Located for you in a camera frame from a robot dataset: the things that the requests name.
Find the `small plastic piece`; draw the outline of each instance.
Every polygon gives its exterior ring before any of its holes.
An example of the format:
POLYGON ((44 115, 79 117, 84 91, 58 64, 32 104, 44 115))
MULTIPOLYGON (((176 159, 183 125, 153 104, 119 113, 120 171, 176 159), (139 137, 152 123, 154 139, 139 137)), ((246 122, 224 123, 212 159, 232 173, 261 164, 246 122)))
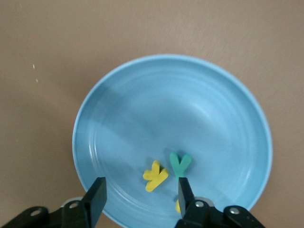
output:
POLYGON ((178 213, 181 212, 181 208, 180 208, 180 203, 179 203, 179 200, 176 201, 176 204, 175 204, 175 209, 178 213))
POLYGON ((184 172, 190 165, 191 161, 192 157, 189 154, 185 154, 180 161, 177 153, 170 153, 170 162, 176 179, 184 177, 184 172))
POLYGON ((160 168, 160 162, 154 161, 152 164, 152 170, 146 170, 143 173, 143 178, 148 181, 146 185, 146 190, 148 192, 153 191, 169 176, 169 172, 166 168, 163 168, 161 171, 160 168))

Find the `brown surface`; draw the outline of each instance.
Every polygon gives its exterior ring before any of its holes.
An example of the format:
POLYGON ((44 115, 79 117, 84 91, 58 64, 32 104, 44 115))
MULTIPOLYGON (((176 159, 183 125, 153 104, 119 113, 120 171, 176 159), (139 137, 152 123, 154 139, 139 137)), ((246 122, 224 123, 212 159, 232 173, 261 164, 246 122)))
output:
MULTIPOLYGON (((84 194, 71 135, 104 74, 137 57, 180 53, 222 66, 256 96, 274 162, 252 213, 268 228, 302 227, 303 24, 302 0, 0 1, 0 225, 84 194)), ((119 226, 102 216, 97 227, 119 226)))

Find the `plate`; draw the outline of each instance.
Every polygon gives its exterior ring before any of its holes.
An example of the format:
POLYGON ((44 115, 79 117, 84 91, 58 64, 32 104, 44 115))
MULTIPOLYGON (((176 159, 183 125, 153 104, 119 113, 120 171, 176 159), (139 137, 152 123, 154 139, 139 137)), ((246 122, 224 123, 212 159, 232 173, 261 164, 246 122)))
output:
POLYGON ((73 157, 85 190, 106 177, 104 213, 125 228, 174 227, 178 181, 170 153, 192 157, 184 171, 193 193, 215 207, 250 210, 272 164, 271 133, 254 96, 207 61, 155 55, 104 76, 82 103, 73 157), (169 176, 147 192, 145 170, 159 161, 169 176))

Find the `tabletop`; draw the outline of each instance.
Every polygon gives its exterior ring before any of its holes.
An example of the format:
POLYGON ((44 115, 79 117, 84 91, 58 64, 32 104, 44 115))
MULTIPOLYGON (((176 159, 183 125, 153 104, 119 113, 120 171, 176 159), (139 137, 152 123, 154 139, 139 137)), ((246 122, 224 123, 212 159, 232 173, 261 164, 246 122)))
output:
MULTIPOLYGON (((213 62, 257 98, 274 145, 251 213, 304 224, 304 1, 0 1, 0 226, 85 191, 72 157, 79 107, 129 60, 174 53, 213 62)), ((118 228, 102 215, 97 228, 118 228)))

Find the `yellow object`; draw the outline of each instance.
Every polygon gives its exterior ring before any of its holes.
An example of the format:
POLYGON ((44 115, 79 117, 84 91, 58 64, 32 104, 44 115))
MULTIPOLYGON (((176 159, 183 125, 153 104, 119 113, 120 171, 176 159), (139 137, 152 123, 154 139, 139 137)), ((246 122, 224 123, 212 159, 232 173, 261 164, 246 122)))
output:
POLYGON ((152 164, 152 170, 146 170, 143 173, 143 178, 148 181, 146 191, 153 191, 169 176, 169 172, 166 168, 162 169, 161 171, 160 168, 160 162, 154 161, 152 164))
POLYGON ((179 203, 179 200, 176 201, 176 204, 175 204, 175 209, 178 213, 181 212, 181 208, 180 208, 180 203, 179 203))

